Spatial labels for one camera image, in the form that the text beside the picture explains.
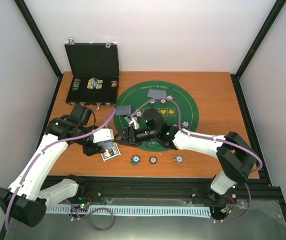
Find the brown chip top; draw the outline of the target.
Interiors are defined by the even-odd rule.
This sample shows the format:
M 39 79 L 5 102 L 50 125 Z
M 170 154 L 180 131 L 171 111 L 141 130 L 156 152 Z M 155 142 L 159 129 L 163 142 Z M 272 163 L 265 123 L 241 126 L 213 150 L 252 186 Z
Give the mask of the brown chip top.
M 166 100 L 166 99 L 161 99 L 161 100 L 160 100 L 160 102 L 161 102 L 161 104 L 163 104 L 163 105 L 164 105 L 164 104 L 166 104 L 166 103 L 167 103 L 167 100 Z

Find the purple chip top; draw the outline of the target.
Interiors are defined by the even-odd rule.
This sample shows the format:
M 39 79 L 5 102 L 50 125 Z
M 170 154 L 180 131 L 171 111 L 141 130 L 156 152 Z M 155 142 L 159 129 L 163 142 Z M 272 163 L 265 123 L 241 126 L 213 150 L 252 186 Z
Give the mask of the purple chip top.
M 166 99 L 169 100 L 169 101 L 170 101 L 170 100 L 173 100 L 173 96 L 172 96 L 172 95 L 168 95 L 168 96 L 166 97 Z

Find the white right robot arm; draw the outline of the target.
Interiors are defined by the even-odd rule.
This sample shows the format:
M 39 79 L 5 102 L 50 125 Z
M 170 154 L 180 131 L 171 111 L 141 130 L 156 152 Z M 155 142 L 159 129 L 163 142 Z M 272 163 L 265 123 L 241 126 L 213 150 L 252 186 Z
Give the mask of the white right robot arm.
M 143 112 L 145 127 L 139 127 L 131 117 L 126 116 L 128 126 L 115 135 L 115 142 L 138 147 L 144 142 L 157 140 L 166 149 L 189 150 L 217 159 L 221 172 L 213 177 L 203 196 L 216 202 L 237 184 L 247 182 L 256 163 L 256 155 L 243 138 L 235 132 L 228 135 L 204 135 L 168 124 L 161 113 L 150 108 Z

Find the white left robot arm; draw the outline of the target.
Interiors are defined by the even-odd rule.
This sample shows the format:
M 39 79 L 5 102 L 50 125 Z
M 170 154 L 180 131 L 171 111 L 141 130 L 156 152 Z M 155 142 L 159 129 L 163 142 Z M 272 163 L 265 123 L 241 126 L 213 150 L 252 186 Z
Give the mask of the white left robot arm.
M 86 197 L 87 189 L 74 175 L 49 188 L 41 187 L 55 162 L 70 145 L 81 145 L 87 156 L 102 152 L 98 142 L 105 129 L 96 125 L 87 126 L 92 113 L 85 106 L 75 105 L 70 114 L 51 120 L 24 170 L 8 188 L 0 188 L 0 207 L 6 215 L 8 232 L 11 231 L 10 219 L 34 227 L 42 220 L 45 211 L 56 204 L 69 198 L 79 202 Z

